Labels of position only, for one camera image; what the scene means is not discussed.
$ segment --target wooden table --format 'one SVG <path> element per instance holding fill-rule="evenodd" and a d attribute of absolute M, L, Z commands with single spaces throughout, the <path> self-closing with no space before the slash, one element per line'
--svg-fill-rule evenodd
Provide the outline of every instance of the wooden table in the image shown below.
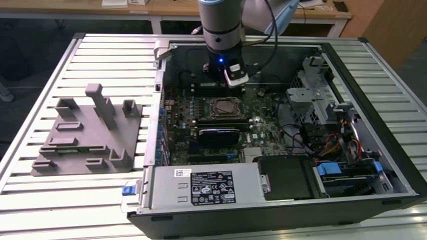
<path fill-rule="evenodd" d="M 147 5 L 103 9 L 103 0 L 0 0 L 0 18 L 148 20 L 152 33 L 161 34 L 161 21 L 200 21 L 197 0 L 149 0 Z M 297 9 L 291 23 L 332 25 L 328 37 L 339 37 L 349 12 Z"/>

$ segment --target floor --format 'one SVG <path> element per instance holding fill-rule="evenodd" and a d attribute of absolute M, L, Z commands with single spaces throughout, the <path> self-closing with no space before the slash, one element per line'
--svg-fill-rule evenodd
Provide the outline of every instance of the floor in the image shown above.
<path fill-rule="evenodd" d="M 169 23 L 163 27 L 165 34 L 188 34 L 197 22 Z M 144 21 L 119 20 L 40 20 L 0 19 L 0 70 L 8 62 L 19 62 L 31 71 L 15 71 L 27 75 L 21 80 L 3 80 L 1 83 L 15 96 L 12 102 L 0 102 L 0 159 L 9 147 L 25 117 L 33 107 L 41 89 L 63 56 L 71 39 L 77 32 L 151 34 L 152 29 Z M 19 46 L 16 52 L 4 54 L 1 42 Z M 427 104 L 427 41 L 422 43 L 411 58 L 398 71 L 407 85 Z"/>

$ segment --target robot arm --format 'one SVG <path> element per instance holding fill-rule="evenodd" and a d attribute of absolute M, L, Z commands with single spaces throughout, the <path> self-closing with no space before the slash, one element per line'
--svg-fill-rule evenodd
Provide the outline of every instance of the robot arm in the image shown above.
<path fill-rule="evenodd" d="M 277 33 L 283 33 L 295 14 L 299 0 L 269 0 L 269 2 L 275 12 Z M 265 33 L 273 30 L 267 0 L 199 0 L 199 12 L 209 54 L 207 71 L 215 78 L 224 79 L 229 88 L 235 88 L 249 81 L 241 57 L 243 24 Z"/>

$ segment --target red wire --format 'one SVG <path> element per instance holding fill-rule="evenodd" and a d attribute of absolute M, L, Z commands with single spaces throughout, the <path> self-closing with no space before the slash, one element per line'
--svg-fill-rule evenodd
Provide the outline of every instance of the red wire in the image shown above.
<path fill-rule="evenodd" d="M 327 138 L 325 138 L 325 148 L 328 148 L 328 145 L 329 145 L 329 138 L 332 137 L 332 136 L 336 136 L 337 135 L 337 133 L 331 133 L 328 136 L 327 136 Z"/>

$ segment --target blue latch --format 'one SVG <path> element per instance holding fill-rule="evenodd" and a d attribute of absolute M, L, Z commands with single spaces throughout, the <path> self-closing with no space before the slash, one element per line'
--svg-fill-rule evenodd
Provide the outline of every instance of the blue latch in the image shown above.
<path fill-rule="evenodd" d="M 160 117 L 164 117 L 167 115 L 167 111 L 164 108 L 160 108 L 159 115 Z"/>
<path fill-rule="evenodd" d="M 121 188 L 121 196 L 132 196 L 136 195 L 136 186 L 123 186 Z"/>
<path fill-rule="evenodd" d="M 382 166 L 380 162 L 375 161 L 374 166 L 375 166 L 376 172 L 380 173 L 383 171 L 383 166 Z"/>
<path fill-rule="evenodd" d="M 321 163 L 316 168 L 320 176 L 341 173 L 340 166 L 336 162 Z"/>

